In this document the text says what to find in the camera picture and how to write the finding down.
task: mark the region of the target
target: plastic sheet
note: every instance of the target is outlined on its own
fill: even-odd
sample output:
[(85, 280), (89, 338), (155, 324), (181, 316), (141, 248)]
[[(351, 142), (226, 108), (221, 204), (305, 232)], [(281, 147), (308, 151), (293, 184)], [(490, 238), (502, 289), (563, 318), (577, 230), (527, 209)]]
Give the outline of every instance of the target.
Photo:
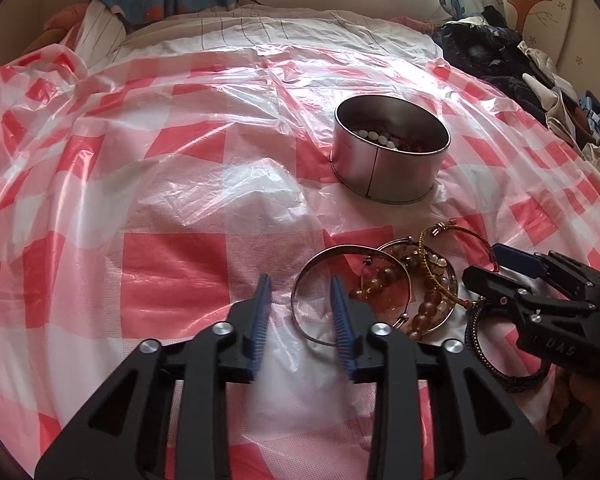
[[(364, 92), (407, 98), (448, 127), (448, 157), (421, 202), (373, 203), (334, 177), (333, 111)], [(32, 472), (140, 340), (195, 335), (267, 272), (274, 307), (262, 370), (229, 394), (234, 478), (362, 479), (373, 387), (348, 383), (333, 355), (306, 350), (290, 322), (292, 283), (327, 246), (379, 246), (446, 218), (491, 242), (600, 268), (599, 175), (442, 60), (418, 68), (269, 45), (88, 75), (73, 52), (50, 46), (0, 68), (0, 437)], [(458, 272), (487, 263), (472, 238), (431, 245)], [(461, 338), (462, 327), (457, 307), (429, 341)], [(525, 372), (534, 360), (514, 341), (499, 326), (484, 346), (503, 369)], [(518, 399), (539, 430), (551, 390), (549, 380)]]

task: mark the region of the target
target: metal screw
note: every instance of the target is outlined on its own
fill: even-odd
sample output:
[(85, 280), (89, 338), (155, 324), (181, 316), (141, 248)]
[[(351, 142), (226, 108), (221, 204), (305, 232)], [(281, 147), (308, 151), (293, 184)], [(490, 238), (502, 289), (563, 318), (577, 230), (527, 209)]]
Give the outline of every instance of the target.
[(155, 339), (145, 339), (140, 343), (140, 351), (143, 354), (152, 354), (160, 349), (160, 342)]
[(371, 332), (376, 335), (389, 335), (391, 327), (387, 323), (375, 323), (371, 325)]
[(442, 347), (450, 354), (459, 354), (464, 350), (464, 345), (458, 339), (447, 339), (442, 343)]
[(220, 323), (213, 325), (211, 330), (216, 335), (227, 335), (234, 331), (234, 326), (226, 321), (221, 321)]

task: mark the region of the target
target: red checkered plastic sheet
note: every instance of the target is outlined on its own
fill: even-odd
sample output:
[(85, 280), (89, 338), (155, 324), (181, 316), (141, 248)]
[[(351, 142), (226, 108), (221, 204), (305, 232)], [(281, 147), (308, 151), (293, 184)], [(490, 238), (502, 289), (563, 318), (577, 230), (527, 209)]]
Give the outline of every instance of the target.
[[(365, 92), (411, 100), (451, 133), (419, 203), (367, 201), (331, 171), (334, 109)], [(50, 46), (0, 68), (0, 438), (32, 472), (140, 340), (195, 335), (267, 272), (274, 306), (262, 371), (229, 391), (234, 478), (362, 479), (373, 388), (305, 351), (290, 325), (292, 283), (327, 246), (378, 246), (446, 218), (600, 269), (600, 177), (514, 102), (443, 60), (421, 69), (269, 45), (88, 75), (73, 52)], [(459, 272), (487, 263), (472, 238), (436, 243)], [(433, 342), (462, 337), (460, 310)], [(515, 338), (497, 326), (484, 346), (501, 368), (526, 373), (537, 361)], [(539, 430), (551, 390), (552, 378), (517, 399)], [(430, 416), (423, 431), (431, 476)]]

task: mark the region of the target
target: black bracelet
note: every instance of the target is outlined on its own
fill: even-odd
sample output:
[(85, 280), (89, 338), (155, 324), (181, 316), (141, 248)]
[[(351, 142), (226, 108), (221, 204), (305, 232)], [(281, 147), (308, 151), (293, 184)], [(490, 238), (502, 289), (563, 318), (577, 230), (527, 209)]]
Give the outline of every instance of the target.
[(551, 363), (544, 359), (540, 362), (538, 371), (527, 376), (509, 376), (502, 373), (485, 357), (480, 342), (478, 341), (478, 323), (488, 317), (504, 317), (512, 320), (511, 316), (504, 309), (494, 309), (489, 304), (477, 304), (467, 311), (468, 321), (464, 330), (464, 342), (471, 349), (474, 355), (480, 360), (485, 368), (493, 375), (501, 386), (510, 393), (520, 393), (531, 390), (544, 381), (549, 374)]

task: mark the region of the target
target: gold bracelet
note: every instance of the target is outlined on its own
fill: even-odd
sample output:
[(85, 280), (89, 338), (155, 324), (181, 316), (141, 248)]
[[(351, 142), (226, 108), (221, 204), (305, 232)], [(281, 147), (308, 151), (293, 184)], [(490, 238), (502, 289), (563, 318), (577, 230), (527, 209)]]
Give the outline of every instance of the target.
[(498, 262), (496, 261), (496, 255), (493, 253), (493, 249), (491, 249), (491, 245), (486, 240), (486, 238), (484, 238), (483, 236), (479, 235), (475, 231), (471, 231), (471, 229), (468, 229), (466, 227), (462, 227), (462, 226), (456, 225), (456, 221), (455, 220), (449, 220), (447, 222), (439, 222), (436, 225), (434, 225), (433, 227), (428, 227), (428, 228), (424, 229), (420, 233), (420, 237), (418, 238), (418, 253), (420, 254), (420, 260), (422, 261), (422, 265), (423, 265), (423, 267), (425, 269), (425, 272), (427, 274), (426, 279), (429, 280), (429, 283), (438, 292), (440, 292), (440, 294), (442, 294), (446, 298), (449, 298), (452, 301), (455, 301), (458, 304), (461, 304), (465, 308), (469, 309), (469, 308), (474, 307), (477, 304), (477, 301), (462, 300), (461, 298), (458, 298), (457, 294), (452, 293), (447, 288), (445, 288), (444, 286), (440, 285), (440, 283), (438, 282), (435, 274), (433, 274), (433, 272), (431, 272), (431, 269), (429, 268), (429, 262), (428, 262), (427, 257), (426, 257), (427, 253), (426, 253), (426, 249), (424, 247), (424, 239), (427, 236), (427, 234), (431, 234), (431, 236), (436, 237), (436, 236), (438, 236), (440, 233), (442, 233), (444, 231), (453, 231), (453, 230), (455, 230), (455, 231), (462, 231), (463, 233), (466, 233), (466, 234), (471, 235), (471, 236), (473, 236), (475, 238), (478, 238), (478, 240), (480, 240), (480, 242), (487, 249), (487, 254), (489, 255), (489, 259), (491, 260), (491, 263), (493, 264), (493, 270), (494, 270), (494, 272), (500, 272), (500, 266), (498, 265)]

